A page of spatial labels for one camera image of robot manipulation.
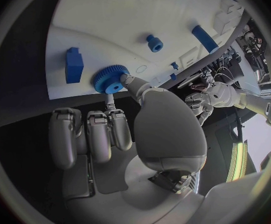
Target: blue gear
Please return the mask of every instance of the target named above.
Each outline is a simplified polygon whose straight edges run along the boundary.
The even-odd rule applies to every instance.
[[[107,94],[120,91],[123,88],[120,82],[122,74],[130,74],[125,66],[112,65],[102,69],[93,79],[95,90],[99,93]]]

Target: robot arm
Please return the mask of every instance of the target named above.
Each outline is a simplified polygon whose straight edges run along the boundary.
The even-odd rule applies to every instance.
[[[213,107],[231,107],[240,109],[248,108],[251,111],[263,115],[267,123],[271,125],[271,99],[264,99],[236,90],[222,82],[214,82],[206,92],[193,93],[185,98],[185,103],[192,109],[195,116],[201,115],[199,122],[204,121],[212,114]]]

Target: white mounting block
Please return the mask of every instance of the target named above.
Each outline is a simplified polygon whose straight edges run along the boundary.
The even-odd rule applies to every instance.
[[[46,45],[46,80],[50,99],[95,94],[91,79],[109,65],[124,65],[139,78],[159,86],[206,56],[191,31],[200,25],[215,40],[213,29],[221,0],[60,0]],[[233,31],[222,35],[222,46]],[[163,42],[148,48],[152,34]],[[66,84],[65,57],[78,47],[84,62],[80,83]],[[179,70],[171,63],[176,62]]]

